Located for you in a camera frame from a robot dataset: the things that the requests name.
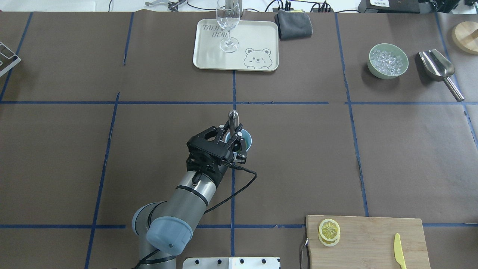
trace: gray cloth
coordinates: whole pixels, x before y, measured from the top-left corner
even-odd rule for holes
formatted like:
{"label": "gray cloth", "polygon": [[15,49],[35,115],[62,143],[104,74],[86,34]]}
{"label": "gray cloth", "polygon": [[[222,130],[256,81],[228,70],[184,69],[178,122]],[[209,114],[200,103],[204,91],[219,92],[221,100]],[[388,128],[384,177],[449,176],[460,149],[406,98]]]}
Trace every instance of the gray cloth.
{"label": "gray cloth", "polygon": [[305,12],[287,12],[279,10],[275,15],[281,40],[312,36],[312,23]]}

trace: cutting board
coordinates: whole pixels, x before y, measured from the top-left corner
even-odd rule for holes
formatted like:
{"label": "cutting board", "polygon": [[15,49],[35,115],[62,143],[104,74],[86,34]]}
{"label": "cutting board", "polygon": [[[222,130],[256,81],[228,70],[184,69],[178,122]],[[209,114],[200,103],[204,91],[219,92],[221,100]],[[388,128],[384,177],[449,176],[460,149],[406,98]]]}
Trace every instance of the cutting board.
{"label": "cutting board", "polygon": [[[326,247],[318,227],[324,219],[340,226],[340,241]],[[410,269],[430,269],[421,219],[307,215],[310,269],[400,269],[393,240],[402,239],[405,264]]]}

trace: round wooden board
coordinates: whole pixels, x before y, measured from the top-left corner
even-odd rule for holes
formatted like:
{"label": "round wooden board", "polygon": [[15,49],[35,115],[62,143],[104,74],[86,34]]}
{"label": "round wooden board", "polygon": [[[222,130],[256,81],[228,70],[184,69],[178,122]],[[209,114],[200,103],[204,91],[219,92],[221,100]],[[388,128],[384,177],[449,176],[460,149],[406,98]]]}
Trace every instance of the round wooden board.
{"label": "round wooden board", "polygon": [[453,28],[452,38],[462,50],[478,55],[478,22],[462,22]]}

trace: yellow butter knife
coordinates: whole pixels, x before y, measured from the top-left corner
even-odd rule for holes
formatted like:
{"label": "yellow butter knife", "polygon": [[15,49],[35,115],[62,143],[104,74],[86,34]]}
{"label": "yellow butter knife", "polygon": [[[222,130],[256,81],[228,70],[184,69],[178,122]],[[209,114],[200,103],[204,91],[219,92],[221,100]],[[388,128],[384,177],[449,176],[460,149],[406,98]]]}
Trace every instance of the yellow butter knife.
{"label": "yellow butter knife", "polygon": [[393,251],[395,252],[395,260],[400,264],[402,269],[407,269],[407,266],[405,265],[405,258],[403,257],[400,234],[395,234],[395,241],[393,242]]}

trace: green bowl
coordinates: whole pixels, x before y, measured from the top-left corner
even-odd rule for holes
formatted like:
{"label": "green bowl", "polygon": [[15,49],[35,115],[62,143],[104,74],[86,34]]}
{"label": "green bowl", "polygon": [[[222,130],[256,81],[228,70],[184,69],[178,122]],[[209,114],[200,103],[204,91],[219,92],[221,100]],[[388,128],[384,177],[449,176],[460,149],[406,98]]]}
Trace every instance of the green bowl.
{"label": "green bowl", "polygon": [[407,71],[408,69],[408,58],[407,58],[407,55],[397,46],[395,45],[392,45],[392,44],[388,44],[388,43],[382,43],[382,44],[378,44],[378,45],[375,45],[373,46],[373,48],[370,50],[369,52],[369,60],[367,61],[367,66],[369,67],[369,70],[370,72],[378,77],[378,78],[381,78],[381,79],[392,79],[392,78],[396,78],[398,76],[389,76],[389,75],[386,75],[386,74],[383,74],[382,72],[378,71],[371,63],[370,61],[370,56],[372,54],[372,51],[374,49],[378,49],[380,51],[389,51],[391,52],[395,57],[396,56],[401,56],[402,57],[402,63],[403,63],[403,67],[402,67],[402,72],[398,75],[403,75],[403,73],[405,73],[405,71]]}

